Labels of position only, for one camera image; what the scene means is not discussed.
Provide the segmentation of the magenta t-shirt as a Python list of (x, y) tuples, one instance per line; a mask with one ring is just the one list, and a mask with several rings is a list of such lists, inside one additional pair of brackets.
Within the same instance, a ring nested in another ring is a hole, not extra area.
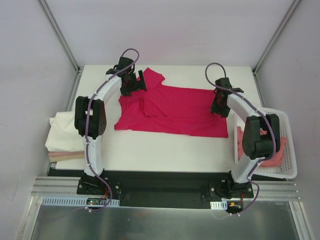
[(165, 77), (150, 69), (143, 71), (147, 90), (121, 96), (121, 116), (116, 131), (228, 138), (227, 120), (211, 113), (213, 90), (164, 85)]

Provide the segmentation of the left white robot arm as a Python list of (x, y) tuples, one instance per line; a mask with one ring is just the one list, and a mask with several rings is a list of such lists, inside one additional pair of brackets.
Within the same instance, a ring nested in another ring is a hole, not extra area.
[(85, 169), (90, 177), (104, 171), (102, 162), (102, 136), (107, 128), (106, 103), (116, 93), (131, 96), (133, 92), (147, 91), (142, 70), (135, 73), (136, 61), (121, 56), (118, 64), (109, 69), (104, 82), (90, 96), (78, 96), (75, 101), (74, 126), (84, 144)]

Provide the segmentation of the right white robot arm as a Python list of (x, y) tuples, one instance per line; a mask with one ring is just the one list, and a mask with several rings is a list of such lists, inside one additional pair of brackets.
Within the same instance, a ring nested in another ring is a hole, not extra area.
[(280, 149), (280, 120), (276, 114), (259, 110), (245, 98), (241, 88), (233, 88), (227, 77), (215, 81), (214, 100), (211, 113), (222, 118), (233, 110), (245, 123), (242, 137), (243, 155), (236, 167), (230, 171), (231, 181), (225, 184), (225, 192), (237, 197), (243, 185), (249, 182), (261, 162), (272, 158)]

